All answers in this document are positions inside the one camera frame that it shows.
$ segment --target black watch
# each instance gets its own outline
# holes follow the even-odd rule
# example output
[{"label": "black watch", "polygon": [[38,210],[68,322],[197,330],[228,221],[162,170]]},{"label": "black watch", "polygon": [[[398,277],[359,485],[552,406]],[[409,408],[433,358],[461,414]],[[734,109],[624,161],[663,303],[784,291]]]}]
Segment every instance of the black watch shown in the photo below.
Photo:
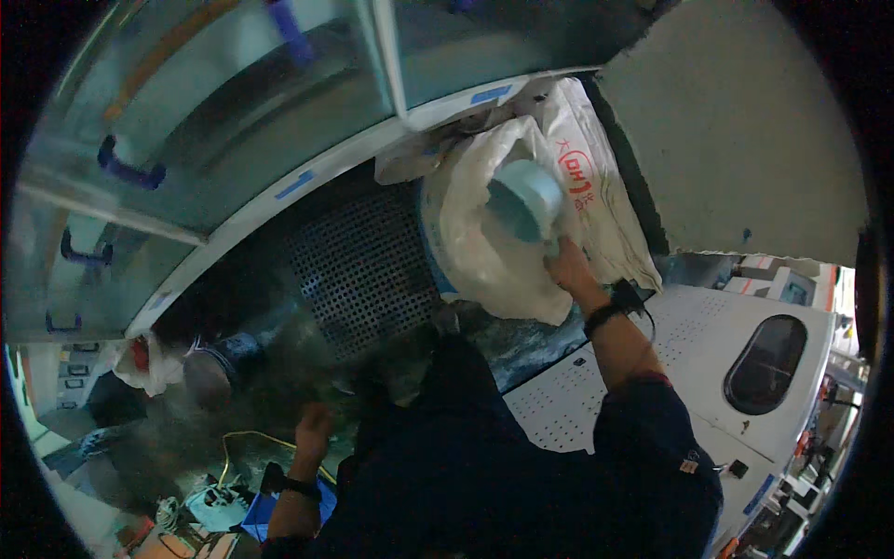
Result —
[{"label": "black watch", "polygon": [[320,488],[313,481],[298,481],[287,478],[283,467],[276,462],[269,462],[261,479],[261,493],[281,493],[283,491],[295,491],[301,493],[314,503],[323,500]]},{"label": "black watch", "polygon": [[626,315],[627,309],[618,303],[612,301],[604,307],[600,307],[593,311],[593,314],[590,315],[590,318],[586,320],[584,323],[584,335],[586,337],[590,337],[593,335],[593,332],[599,326],[602,326],[606,322],[609,321],[609,318],[615,315]]}]

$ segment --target white bag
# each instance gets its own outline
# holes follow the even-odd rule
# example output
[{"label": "white bag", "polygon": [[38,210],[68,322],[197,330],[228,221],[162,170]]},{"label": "white bag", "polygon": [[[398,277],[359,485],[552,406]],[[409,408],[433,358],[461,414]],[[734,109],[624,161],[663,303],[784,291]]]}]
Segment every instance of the white bag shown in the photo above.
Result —
[{"label": "white bag", "polygon": [[152,332],[142,336],[148,347],[149,370],[137,368],[131,344],[126,343],[112,371],[126,384],[145,390],[151,398],[164,392],[168,385],[182,382],[186,351],[162,347]]},{"label": "white bag", "polygon": [[[545,246],[515,238],[485,208],[493,175],[521,158],[533,159],[558,178],[552,152],[530,116],[455,148],[423,183],[421,220],[431,254],[457,298],[477,301],[498,318],[535,318],[557,326],[568,315],[571,296],[546,273]],[[564,203],[556,228],[580,241],[571,199]]]},{"label": "white bag", "polygon": [[662,288],[637,214],[630,204],[611,145],[584,87],[562,78],[544,101],[516,105],[532,114],[559,166],[561,182],[574,200],[583,227],[583,248],[590,269],[604,284],[622,277],[640,287]]},{"label": "white bag", "polygon": [[447,131],[416,134],[375,156],[373,178],[379,184],[409,182],[438,168],[456,143]]}]

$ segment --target blue tape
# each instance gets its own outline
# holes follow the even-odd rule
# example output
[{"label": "blue tape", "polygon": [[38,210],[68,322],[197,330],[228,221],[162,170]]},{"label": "blue tape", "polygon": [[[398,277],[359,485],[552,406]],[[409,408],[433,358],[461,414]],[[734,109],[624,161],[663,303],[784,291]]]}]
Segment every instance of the blue tape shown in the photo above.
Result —
[{"label": "blue tape", "polygon": [[171,296],[170,293],[165,293],[164,295],[162,295],[161,297],[159,297],[158,299],[156,299],[155,304],[153,304],[151,307],[149,307],[149,310],[155,310],[155,309],[158,309],[159,307],[162,306],[162,303],[164,303],[165,301],[167,301],[167,298],[170,297],[170,296]]},{"label": "blue tape", "polygon": [[761,485],[761,488],[757,490],[757,493],[755,493],[755,496],[751,497],[751,501],[748,501],[748,504],[746,505],[745,510],[742,511],[742,513],[744,513],[745,516],[751,514],[751,512],[755,509],[757,504],[761,502],[761,499],[763,499],[763,494],[767,492],[767,489],[770,488],[770,484],[772,482],[773,482],[773,475],[770,474],[767,476],[767,479],[765,479],[763,481],[763,485]]},{"label": "blue tape", "polygon": [[305,182],[309,181],[312,178],[314,178],[314,172],[313,171],[305,171],[298,177],[298,180],[295,181],[295,183],[292,186],[286,187],[282,192],[277,194],[276,199],[281,200],[281,199],[285,198],[286,196],[289,196],[296,189],[298,189],[299,186],[301,186],[302,184],[304,184]]},{"label": "blue tape", "polygon": [[489,101],[491,99],[496,99],[499,96],[506,95],[507,93],[509,93],[510,89],[512,89],[511,84],[504,85],[501,88],[493,88],[493,89],[489,89],[487,91],[482,91],[481,93],[476,93],[475,95],[472,96],[472,102],[470,104],[474,105],[475,103],[481,103],[482,101]]}]

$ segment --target wrist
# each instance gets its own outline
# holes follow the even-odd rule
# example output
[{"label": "wrist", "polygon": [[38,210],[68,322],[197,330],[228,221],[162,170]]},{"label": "wrist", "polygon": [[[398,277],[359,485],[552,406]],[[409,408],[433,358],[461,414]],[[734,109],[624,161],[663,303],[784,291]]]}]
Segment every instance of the wrist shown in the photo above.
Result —
[{"label": "wrist", "polygon": [[313,481],[316,479],[316,470],[320,467],[321,462],[321,460],[295,453],[286,477],[297,481]]},{"label": "wrist", "polygon": [[575,284],[568,289],[571,297],[584,313],[584,318],[589,317],[594,310],[611,303],[611,297],[603,289],[596,278],[591,275],[584,281]]}]

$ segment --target blue container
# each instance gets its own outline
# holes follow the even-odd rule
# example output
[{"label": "blue container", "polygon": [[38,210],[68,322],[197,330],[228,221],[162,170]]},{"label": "blue container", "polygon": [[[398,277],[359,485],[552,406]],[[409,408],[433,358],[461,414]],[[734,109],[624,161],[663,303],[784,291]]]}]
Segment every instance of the blue container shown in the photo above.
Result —
[{"label": "blue container", "polygon": [[[320,501],[320,522],[326,524],[329,517],[332,516],[337,499],[335,493],[324,483],[318,476],[316,478],[316,486],[319,487],[320,493],[323,494],[323,500]],[[250,534],[251,537],[258,542],[263,543],[267,540],[267,524],[270,522],[270,515],[274,512],[276,500],[279,494],[255,495],[255,500],[251,502],[249,511],[245,515],[245,520],[240,522],[240,526]]]}]

